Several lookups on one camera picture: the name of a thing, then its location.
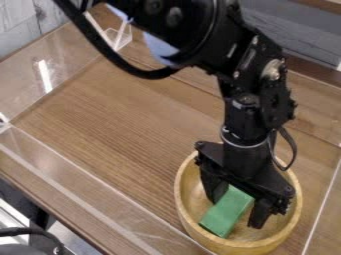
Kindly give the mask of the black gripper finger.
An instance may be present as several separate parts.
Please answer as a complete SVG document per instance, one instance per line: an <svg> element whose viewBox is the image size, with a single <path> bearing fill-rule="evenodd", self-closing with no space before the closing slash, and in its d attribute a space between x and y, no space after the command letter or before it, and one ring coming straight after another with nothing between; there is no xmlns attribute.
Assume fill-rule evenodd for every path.
<svg viewBox="0 0 341 255"><path fill-rule="evenodd" d="M200 168L199 171L206 197L215 204L228 191L227 174L207 168Z"/></svg>
<svg viewBox="0 0 341 255"><path fill-rule="evenodd" d="M254 229L260 229L266 223L270 214L271 203L264 198L256 200L250 212L247 226Z"/></svg>

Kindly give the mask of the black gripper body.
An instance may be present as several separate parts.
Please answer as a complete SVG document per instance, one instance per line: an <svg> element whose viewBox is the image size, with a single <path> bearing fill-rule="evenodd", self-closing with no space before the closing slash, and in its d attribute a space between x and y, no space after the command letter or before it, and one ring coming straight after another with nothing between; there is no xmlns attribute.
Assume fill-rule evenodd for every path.
<svg viewBox="0 0 341 255"><path fill-rule="evenodd" d="M291 147L291 160L282 165L275 158L276 136L280 135ZM254 200L264 198L271 203L271 214L284 215L295 195L295 189L280 175L296 158L296 144L284 128L272 130L255 143L231 140L222 136L222 143L199 141L195 144L198 168L227 174L228 186L234 186Z"/></svg>

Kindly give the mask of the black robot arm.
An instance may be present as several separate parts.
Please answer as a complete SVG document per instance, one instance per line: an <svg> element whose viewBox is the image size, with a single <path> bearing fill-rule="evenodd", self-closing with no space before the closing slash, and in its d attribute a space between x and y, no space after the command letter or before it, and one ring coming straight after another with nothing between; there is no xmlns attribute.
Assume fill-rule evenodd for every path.
<svg viewBox="0 0 341 255"><path fill-rule="evenodd" d="M288 138L283 127L296 103L286 85L280 46L243 17L238 0L103 0L145 36L161 67L144 70L111 49L70 0L53 0L107 60L148 80L198 67L218 79L224 100L220 141L195 145L195 163L211 202L230 187L254 199L248 226L259 229L270 216L286 213L295 189L283 178L286 165L274 155L275 141Z"/></svg>

